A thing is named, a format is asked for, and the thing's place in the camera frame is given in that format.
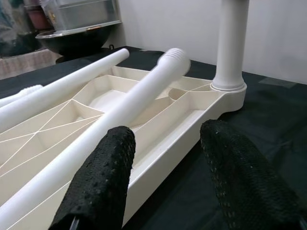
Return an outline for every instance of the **white plastic tray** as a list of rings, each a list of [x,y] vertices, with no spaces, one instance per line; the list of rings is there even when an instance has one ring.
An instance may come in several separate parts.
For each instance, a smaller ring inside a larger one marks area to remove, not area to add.
[[[72,97],[0,134],[0,205],[31,180],[148,71],[113,67]],[[203,122],[242,107],[245,89],[212,90],[210,80],[182,77],[164,90],[129,126],[136,137],[124,223],[199,140]],[[10,230],[45,230],[72,178]]]

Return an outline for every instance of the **table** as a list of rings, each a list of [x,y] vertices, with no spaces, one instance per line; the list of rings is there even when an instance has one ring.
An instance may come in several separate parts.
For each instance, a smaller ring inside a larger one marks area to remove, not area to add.
[[[122,67],[151,70],[162,55],[125,47],[130,57]],[[113,51],[60,63],[0,80],[0,98],[35,84],[46,85]],[[192,61],[187,76],[212,80],[215,66]],[[307,85],[243,73],[248,85],[245,104],[223,114],[245,134],[301,197],[307,198]],[[124,230],[226,230],[215,197],[209,167],[197,143]]]

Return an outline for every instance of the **white wall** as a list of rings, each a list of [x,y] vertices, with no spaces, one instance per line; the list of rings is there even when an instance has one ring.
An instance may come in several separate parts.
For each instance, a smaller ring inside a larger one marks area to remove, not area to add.
[[[220,0],[118,0],[115,45],[216,64]],[[307,84],[307,1],[250,0],[244,71]]]

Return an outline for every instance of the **clear plastic container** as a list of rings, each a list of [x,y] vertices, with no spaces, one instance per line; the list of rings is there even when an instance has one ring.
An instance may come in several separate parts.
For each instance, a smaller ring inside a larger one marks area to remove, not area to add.
[[[56,31],[118,21],[113,0],[43,0],[41,4]]]

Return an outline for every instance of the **white pipe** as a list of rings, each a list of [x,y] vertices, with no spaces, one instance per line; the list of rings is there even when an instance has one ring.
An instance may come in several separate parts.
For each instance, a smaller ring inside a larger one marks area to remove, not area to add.
[[[245,87],[242,64],[249,0],[222,0],[216,75],[212,87],[236,91]]]
[[[42,112],[72,90],[97,77],[100,73],[129,57],[127,49],[121,49],[104,57],[42,89],[0,108],[0,133]]]
[[[127,126],[171,82],[183,76],[189,66],[190,61],[182,50],[171,49],[165,53],[152,72],[133,87],[121,102],[114,105],[110,112],[91,125],[0,207],[1,230],[6,230],[67,183],[110,128]]]
[[[25,88],[23,90],[20,90],[20,92],[18,92],[17,94],[14,94],[12,96],[9,97],[5,97],[5,98],[1,98],[0,99],[0,107],[3,107],[9,103],[12,103],[26,95],[29,95],[30,93],[35,92],[36,90],[41,89],[43,86],[42,85],[34,85],[28,88]]]

